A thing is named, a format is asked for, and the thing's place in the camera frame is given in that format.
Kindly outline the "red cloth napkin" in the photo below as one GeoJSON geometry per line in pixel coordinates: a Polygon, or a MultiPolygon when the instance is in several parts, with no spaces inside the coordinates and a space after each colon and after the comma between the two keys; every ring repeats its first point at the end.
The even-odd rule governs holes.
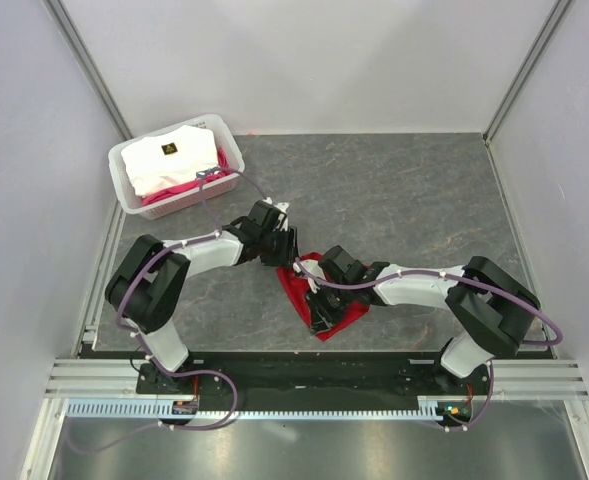
{"type": "MultiPolygon", "coordinates": [[[[351,257],[339,245],[323,255],[318,252],[305,254],[300,260],[310,273],[330,283],[361,283],[368,269],[367,264],[351,257]]],[[[313,282],[293,267],[279,267],[277,276],[310,334],[321,341],[328,340],[369,311],[366,295],[357,291],[313,286],[313,282]]]]}

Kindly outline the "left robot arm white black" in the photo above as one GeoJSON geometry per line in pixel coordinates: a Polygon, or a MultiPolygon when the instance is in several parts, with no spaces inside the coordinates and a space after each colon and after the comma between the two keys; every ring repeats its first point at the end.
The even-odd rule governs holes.
{"type": "Polygon", "coordinates": [[[247,215],[207,235],[174,241],[142,235],[112,274],[105,300],[116,310],[116,323],[139,340],[160,367],[159,382],[170,392],[185,392],[194,378],[185,363],[189,349],[173,322],[185,281],[255,259],[268,267],[291,266],[298,242],[288,208],[286,202],[259,200],[247,215]]]}

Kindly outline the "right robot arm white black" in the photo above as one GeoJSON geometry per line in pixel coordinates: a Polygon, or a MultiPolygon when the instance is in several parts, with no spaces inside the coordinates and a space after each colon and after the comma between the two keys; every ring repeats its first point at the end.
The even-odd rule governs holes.
{"type": "Polygon", "coordinates": [[[540,309],[538,298],[483,256],[445,269],[369,265],[335,246],[317,261],[297,260],[295,272],[310,284],[312,321],[333,326],[353,303],[417,305],[450,311],[463,332],[448,341],[432,368],[432,381],[451,394],[479,366],[514,357],[540,309]]]}

